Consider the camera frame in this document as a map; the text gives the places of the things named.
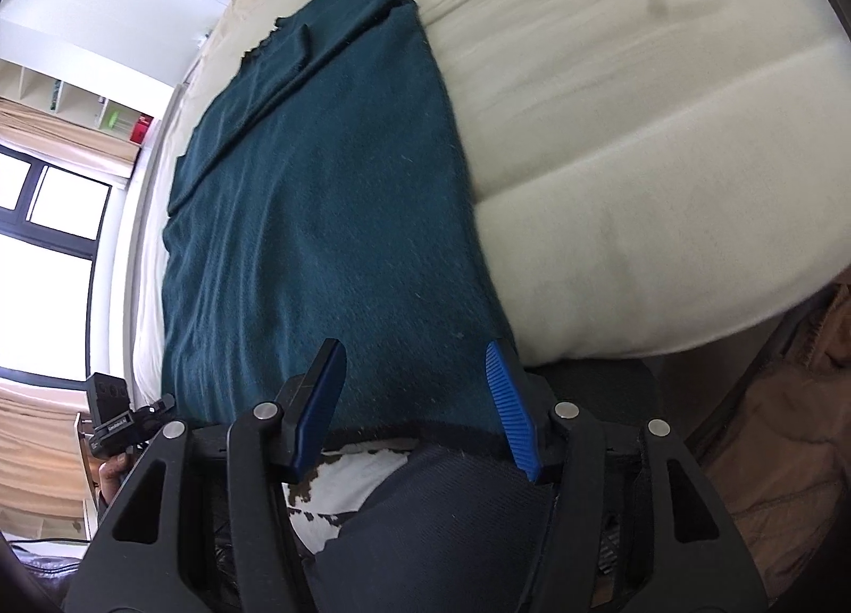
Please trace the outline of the person left hand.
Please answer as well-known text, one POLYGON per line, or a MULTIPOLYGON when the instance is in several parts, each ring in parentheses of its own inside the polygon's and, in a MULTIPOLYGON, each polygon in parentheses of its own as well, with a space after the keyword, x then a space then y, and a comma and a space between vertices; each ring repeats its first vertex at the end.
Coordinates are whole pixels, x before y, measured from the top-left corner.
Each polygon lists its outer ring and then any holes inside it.
POLYGON ((128 453, 110 457, 98 467, 99 496, 105 505, 114 501, 115 495, 123 486, 128 473, 134 465, 134 459, 128 453))

